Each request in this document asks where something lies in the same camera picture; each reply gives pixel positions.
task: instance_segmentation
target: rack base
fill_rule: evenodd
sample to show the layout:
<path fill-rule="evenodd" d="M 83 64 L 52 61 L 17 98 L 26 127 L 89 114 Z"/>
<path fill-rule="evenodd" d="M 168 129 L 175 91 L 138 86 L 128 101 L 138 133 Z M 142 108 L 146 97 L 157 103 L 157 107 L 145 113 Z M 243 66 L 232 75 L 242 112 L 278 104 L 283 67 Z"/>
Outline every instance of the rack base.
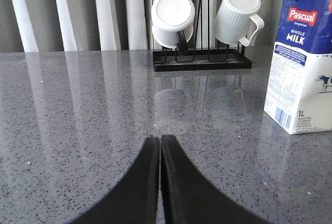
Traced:
<path fill-rule="evenodd" d="M 153 51 L 153 60 L 155 72 L 252 67 L 252 62 L 235 49 L 189 50 L 186 55 L 177 55 L 176 51 Z"/>

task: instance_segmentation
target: mug rack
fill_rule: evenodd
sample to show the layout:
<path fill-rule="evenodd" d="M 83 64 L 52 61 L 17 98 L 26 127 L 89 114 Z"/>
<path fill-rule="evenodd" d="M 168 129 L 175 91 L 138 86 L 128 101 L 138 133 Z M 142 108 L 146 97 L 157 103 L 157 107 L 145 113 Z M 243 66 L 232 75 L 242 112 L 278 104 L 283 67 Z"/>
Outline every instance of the mug rack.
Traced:
<path fill-rule="evenodd" d="M 196 22 L 194 23 L 193 48 L 189 49 L 187 54 L 179 55 L 176 48 L 162 47 L 161 51 L 156 51 L 153 45 L 153 66 L 155 72 L 252 67 L 252 62 L 244 55 L 245 47 L 243 45 L 237 44 L 237 48 L 230 48 L 229 45 L 219 47 L 220 41 L 217 40 L 217 48 L 210 47 L 210 0 L 207 0 L 207 10 L 207 48 L 203 48 L 203 43 L 201 42 L 201 48 L 197 49 L 199 24 L 201 26 L 201 40 L 203 40 L 202 0 L 199 0 Z"/>

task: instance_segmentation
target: blue carton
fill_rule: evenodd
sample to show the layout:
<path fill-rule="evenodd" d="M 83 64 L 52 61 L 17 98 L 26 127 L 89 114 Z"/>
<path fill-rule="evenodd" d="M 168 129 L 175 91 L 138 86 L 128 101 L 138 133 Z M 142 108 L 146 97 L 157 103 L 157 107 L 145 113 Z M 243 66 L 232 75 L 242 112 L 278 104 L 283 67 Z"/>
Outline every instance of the blue carton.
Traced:
<path fill-rule="evenodd" d="M 332 130 L 332 0 L 283 0 L 265 112 L 289 134 Z"/>

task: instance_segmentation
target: mug handle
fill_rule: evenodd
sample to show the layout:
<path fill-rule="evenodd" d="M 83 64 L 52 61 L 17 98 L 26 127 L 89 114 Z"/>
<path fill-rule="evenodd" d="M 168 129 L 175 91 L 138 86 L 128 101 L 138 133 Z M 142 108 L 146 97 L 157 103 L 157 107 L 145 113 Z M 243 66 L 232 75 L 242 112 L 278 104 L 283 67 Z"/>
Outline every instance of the mug handle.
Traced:
<path fill-rule="evenodd" d="M 251 16 L 250 19 L 256 24 L 256 30 L 253 32 L 249 39 L 243 37 L 239 40 L 240 43 L 242 43 L 244 46 L 249 46 L 250 44 L 253 44 L 256 40 L 258 32 L 264 27 L 264 21 L 259 15 L 255 14 Z"/>
<path fill-rule="evenodd" d="M 187 44 L 187 39 L 185 36 L 184 31 L 178 31 L 176 32 L 176 39 L 177 39 L 177 44 L 175 45 L 178 53 L 181 55 L 185 55 L 188 52 L 188 44 Z"/>

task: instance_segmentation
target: black object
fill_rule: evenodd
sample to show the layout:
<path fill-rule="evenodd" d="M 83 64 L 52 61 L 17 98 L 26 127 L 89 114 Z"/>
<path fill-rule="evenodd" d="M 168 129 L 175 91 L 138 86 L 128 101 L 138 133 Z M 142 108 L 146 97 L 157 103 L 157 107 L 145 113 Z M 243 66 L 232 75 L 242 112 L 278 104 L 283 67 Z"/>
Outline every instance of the black object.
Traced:
<path fill-rule="evenodd" d="M 161 150 L 161 190 L 167 224 L 268 224 L 205 179 L 175 136 L 162 136 Z"/>
<path fill-rule="evenodd" d="M 139 155 L 121 181 L 71 224 L 156 223 L 159 150 L 158 138 L 146 138 Z"/>
<path fill-rule="evenodd" d="M 177 39 L 176 48 L 178 50 L 178 53 L 181 55 L 187 54 L 188 44 L 187 44 L 185 32 L 184 31 L 176 32 L 176 39 Z"/>
<path fill-rule="evenodd" d="M 244 56 L 244 47 L 230 49 L 188 50 L 185 55 L 163 48 L 153 51 L 155 72 L 195 71 L 207 69 L 241 69 L 251 68 L 252 61 Z"/>

